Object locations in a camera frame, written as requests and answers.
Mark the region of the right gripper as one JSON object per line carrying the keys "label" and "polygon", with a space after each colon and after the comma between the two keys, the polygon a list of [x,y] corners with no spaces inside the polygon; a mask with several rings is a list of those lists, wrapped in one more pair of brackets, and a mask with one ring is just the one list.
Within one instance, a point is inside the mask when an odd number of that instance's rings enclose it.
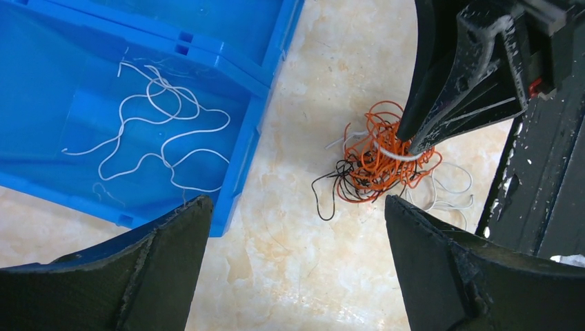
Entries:
{"label": "right gripper", "polygon": [[419,154],[514,120],[477,234],[549,259],[584,253],[584,2],[575,1],[572,71],[526,110],[526,22],[519,4],[416,0],[417,51],[397,136]]}

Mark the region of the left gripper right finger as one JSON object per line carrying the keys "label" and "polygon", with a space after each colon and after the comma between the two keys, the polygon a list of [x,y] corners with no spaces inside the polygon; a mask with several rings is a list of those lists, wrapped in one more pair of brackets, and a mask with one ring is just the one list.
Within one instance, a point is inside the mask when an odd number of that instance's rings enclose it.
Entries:
{"label": "left gripper right finger", "polygon": [[529,256],[398,196],[385,220],[412,330],[583,330],[584,269]]}

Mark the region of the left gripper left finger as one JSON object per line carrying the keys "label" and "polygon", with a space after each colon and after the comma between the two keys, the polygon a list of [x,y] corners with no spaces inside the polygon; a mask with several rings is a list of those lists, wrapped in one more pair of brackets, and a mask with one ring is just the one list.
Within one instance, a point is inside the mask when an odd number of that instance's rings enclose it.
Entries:
{"label": "left gripper left finger", "polygon": [[103,243],[1,269],[2,330],[184,330],[214,205],[198,196]]}

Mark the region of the blue three-compartment bin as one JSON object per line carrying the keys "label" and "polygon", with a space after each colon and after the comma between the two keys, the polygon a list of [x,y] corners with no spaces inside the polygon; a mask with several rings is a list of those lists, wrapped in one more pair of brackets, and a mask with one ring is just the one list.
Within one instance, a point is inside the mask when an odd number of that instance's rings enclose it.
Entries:
{"label": "blue three-compartment bin", "polygon": [[1,185],[127,228],[228,230],[302,1],[2,1]]}

